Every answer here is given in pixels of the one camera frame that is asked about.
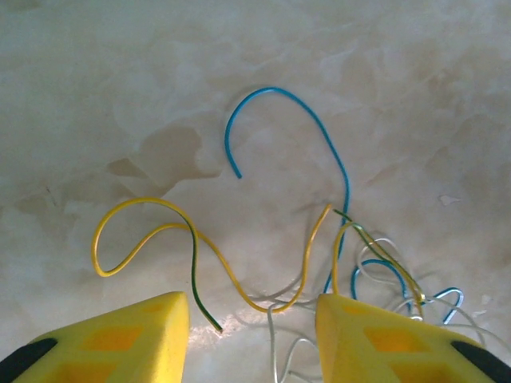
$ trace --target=floor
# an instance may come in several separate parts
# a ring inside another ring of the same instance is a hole
[[[463,308],[511,342],[509,2],[219,3],[0,3],[0,358],[156,294],[191,297],[186,233],[158,236],[111,278],[94,273],[95,226],[134,196],[186,210],[254,294],[296,277],[315,217],[327,202],[342,206],[344,184],[314,123],[277,95],[254,100],[232,130],[236,178],[225,124],[263,85],[291,90],[323,119],[351,178],[351,215],[398,244],[426,291],[460,287]],[[101,264],[177,218],[150,206],[121,213]],[[338,228],[332,214],[318,234],[309,295],[322,289]],[[344,294],[359,245],[350,234]],[[380,285],[362,284],[361,298],[381,305]],[[183,381],[272,381],[265,315],[204,246],[199,290],[226,331],[190,302]],[[275,320],[282,364],[286,330],[313,336],[314,319],[289,310]],[[304,347],[293,366],[317,363]]]

